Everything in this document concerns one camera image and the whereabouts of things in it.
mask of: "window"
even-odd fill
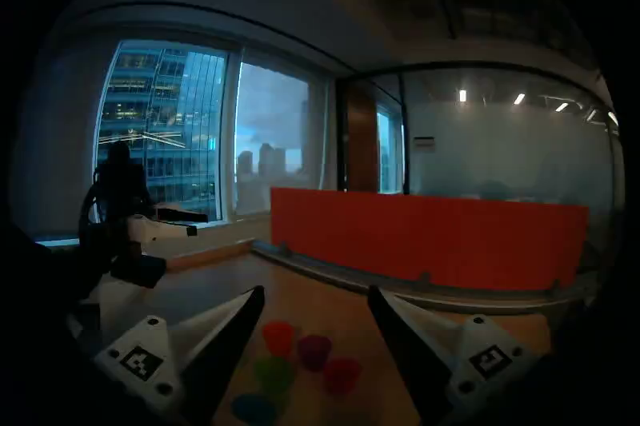
[[[207,168],[210,163],[206,159],[198,161],[198,151],[218,154],[207,146],[220,133],[228,53],[188,45],[165,46],[160,42],[120,45],[106,81],[97,159],[106,159],[110,144],[127,141],[132,159],[146,165],[147,186],[154,201],[195,200],[184,207],[207,213],[210,221],[216,221],[221,219],[219,195],[200,195],[198,190],[183,200],[182,186],[176,181],[196,173],[205,184],[219,187],[218,169]],[[174,160],[178,151],[181,153]],[[190,188],[193,183],[199,185],[188,180]]]
[[[268,212],[272,186],[318,188],[322,123],[310,128],[310,112],[323,112],[323,99],[317,80],[245,58],[236,109],[236,214]]]
[[[153,201],[206,213],[210,221],[268,213],[274,186],[318,188],[326,81],[243,51],[241,57],[239,46],[122,42],[105,82],[97,162],[126,141],[132,161],[144,165]]]
[[[378,105],[378,191],[402,191],[402,120]]]

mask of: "black screw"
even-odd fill
[[[174,388],[167,383],[158,383],[155,388],[156,391],[158,391],[163,396],[169,396],[174,390]]]
[[[458,391],[462,394],[469,394],[475,389],[475,384],[472,381],[463,381],[458,385]]]

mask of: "building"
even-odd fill
[[[226,56],[123,42],[106,83],[98,162],[126,141],[156,202],[220,219],[218,160]]]

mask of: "sign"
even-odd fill
[[[433,153],[435,151],[435,138],[414,137],[414,148],[418,151]]]

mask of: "orange panel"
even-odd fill
[[[296,253],[435,285],[548,289],[575,277],[589,210],[511,201],[271,190],[271,238]]]

